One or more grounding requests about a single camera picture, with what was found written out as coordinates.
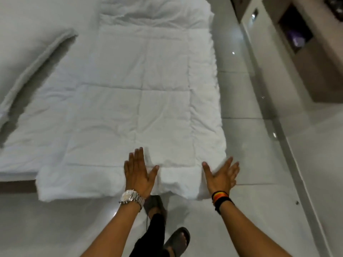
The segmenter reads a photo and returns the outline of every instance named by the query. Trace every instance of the person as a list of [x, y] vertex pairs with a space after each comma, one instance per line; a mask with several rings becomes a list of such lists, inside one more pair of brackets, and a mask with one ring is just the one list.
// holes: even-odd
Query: person
[[[220, 213], [230, 238], [240, 257], [290, 256], [283, 248], [258, 229], [231, 201], [230, 190], [236, 185], [239, 163], [227, 159], [218, 172], [212, 174], [206, 162], [202, 163], [207, 188], [215, 209]], [[134, 190], [146, 199], [144, 209], [151, 222], [147, 232], [135, 244], [130, 256], [179, 257], [188, 247], [190, 234], [184, 227], [177, 229], [164, 244], [167, 212], [159, 196], [150, 196], [159, 166], [148, 174], [143, 148], [129, 154], [124, 163], [126, 190]], [[82, 257], [120, 257], [141, 205], [135, 201], [122, 204], [113, 219], [102, 230]]]

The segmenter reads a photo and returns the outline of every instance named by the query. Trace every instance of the glossy floor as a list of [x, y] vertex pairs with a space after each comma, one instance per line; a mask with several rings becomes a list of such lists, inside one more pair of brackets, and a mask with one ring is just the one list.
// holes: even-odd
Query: glossy floor
[[[251, 83], [252, 71], [233, 8], [229, 0], [208, 1], [215, 13], [212, 33], [227, 154], [239, 160], [242, 168], [240, 185], [232, 190], [232, 199], [248, 218], [293, 256], [317, 257], [271, 121], [262, 117], [263, 98], [256, 96]], [[191, 233], [184, 256], [238, 256], [210, 200], [188, 201], [170, 194], [162, 197], [168, 210], [166, 238], [180, 226]], [[118, 207], [117, 198], [43, 203], [35, 194], [0, 195], [0, 256], [79, 256]], [[135, 220], [123, 256], [130, 254], [146, 226], [142, 211]]]

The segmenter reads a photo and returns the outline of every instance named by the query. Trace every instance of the silver wristwatch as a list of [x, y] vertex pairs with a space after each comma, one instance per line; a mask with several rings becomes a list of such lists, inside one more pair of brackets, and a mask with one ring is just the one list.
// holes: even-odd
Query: silver wristwatch
[[126, 190], [123, 195], [120, 198], [119, 203], [121, 203], [122, 205], [127, 204], [131, 201], [135, 201], [136, 203], [139, 203], [139, 205], [141, 206], [141, 209], [144, 206], [144, 198], [142, 198], [137, 191], [135, 190]]

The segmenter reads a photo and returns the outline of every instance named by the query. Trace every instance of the person's left arm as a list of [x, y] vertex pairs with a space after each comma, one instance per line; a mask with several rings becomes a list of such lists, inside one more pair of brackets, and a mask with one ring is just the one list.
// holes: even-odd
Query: person's left arm
[[[126, 177], [125, 190], [135, 190], [141, 197], [147, 199], [154, 186], [158, 169], [159, 166], [155, 166], [148, 174], [144, 162], [143, 148], [136, 149], [135, 154], [130, 153], [129, 161], [126, 161], [124, 164]], [[81, 257], [120, 257], [133, 222], [140, 210], [141, 206], [134, 201], [120, 206], [113, 219]]]

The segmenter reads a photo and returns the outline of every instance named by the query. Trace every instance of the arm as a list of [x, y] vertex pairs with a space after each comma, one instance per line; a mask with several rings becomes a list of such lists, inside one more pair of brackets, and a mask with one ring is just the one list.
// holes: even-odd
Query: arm
[[[212, 175], [208, 164], [203, 162], [207, 188], [211, 195], [217, 191], [225, 191], [229, 195], [231, 188], [236, 185], [239, 163], [231, 166], [232, 160], [230, 157], [215, 175]], [[258, 229], [232, 202], [223, 202], [219, 210], [240, 257], [290, 256]]]
[[[129, 160], [124, 163], [125, 190], [136, 190], [141, 197], [147, 199], [155, 184], [158, 169], [159, 166], [155, 166], [148, 174], [144, 162], [143, 148], [136, 149], [135, 155], [130, 153]], [[120, 257], [123, 254], [133, 222], [140, 211], [141, 206], [136, 202], [120, 206], [114, 218], [81, 257]]]

